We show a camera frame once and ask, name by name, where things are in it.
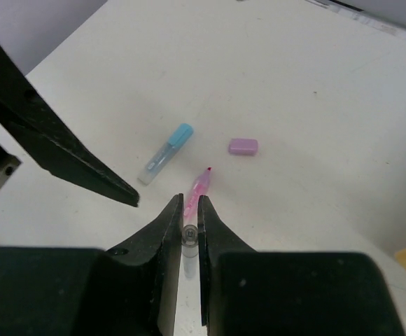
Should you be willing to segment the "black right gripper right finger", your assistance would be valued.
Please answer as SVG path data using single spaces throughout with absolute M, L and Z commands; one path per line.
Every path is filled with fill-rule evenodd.
M 200 311 L 209 335 L 404 335 L 381 270 L 357 252 L 259 252 L 207 196 L 197 210 Z

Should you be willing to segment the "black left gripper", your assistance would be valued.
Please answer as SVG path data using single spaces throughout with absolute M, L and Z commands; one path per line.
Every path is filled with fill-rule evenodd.
M 32 87 L 0 46 L 0 123 L 44 170 L 137 207 L 139 194 L 95 157 Z M 0 145 L 0 189 L 21 161 Z

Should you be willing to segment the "clear dark blue pen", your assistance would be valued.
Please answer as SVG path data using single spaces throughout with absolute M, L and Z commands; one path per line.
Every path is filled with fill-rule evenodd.
M 194 225 L 183 228 L 181 236 L 181 252 L 183 256 L 183 269 L 187 279 L 193 279 L 197 272 L 198 261 L 198 231 Z

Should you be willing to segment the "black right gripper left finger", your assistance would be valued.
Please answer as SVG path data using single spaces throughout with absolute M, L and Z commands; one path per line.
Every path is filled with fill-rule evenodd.
M 172 335 L 183 196 L 103 251 L 0 247 L 0 335 Z

